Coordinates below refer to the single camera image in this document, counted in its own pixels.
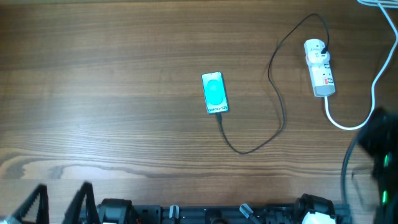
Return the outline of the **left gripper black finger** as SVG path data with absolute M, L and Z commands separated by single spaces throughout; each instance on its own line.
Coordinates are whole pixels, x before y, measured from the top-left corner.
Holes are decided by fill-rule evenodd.
M 96 209 L 93 186 L 89 182 L 84 182 L 77 191 L 62 222 L 62 224 L 77 223 L 101 223 Z
M 47 186 L 39 184 L 9 215 L 9 224 L 49 224 L 49 197 Z

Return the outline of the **blue Galaxy smartphone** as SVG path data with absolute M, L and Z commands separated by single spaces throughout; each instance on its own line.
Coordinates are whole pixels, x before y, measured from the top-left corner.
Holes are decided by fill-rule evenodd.
M 221 72 L 206 73 L 201 76 L 208 114 L 229 111 L 228 99 Z

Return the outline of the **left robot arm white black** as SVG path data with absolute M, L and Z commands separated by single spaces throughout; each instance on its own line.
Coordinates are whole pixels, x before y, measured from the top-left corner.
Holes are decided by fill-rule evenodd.
M 29 223 L 25 217 L 36 202 L 38 207 L 32 223 L 49 223 L 49 196 L 47 186 L 44 184 L 39 184 L 20 207 L 1 220 L 1 223 Z M 127 224 L 139 223 L 139 218 L 140 216 L 135 211 L 130 200 L 106 198 L 99 205 L 96 205 L 92 184 L 84 182 L 68 206 L 63 222 L 66 224 Z

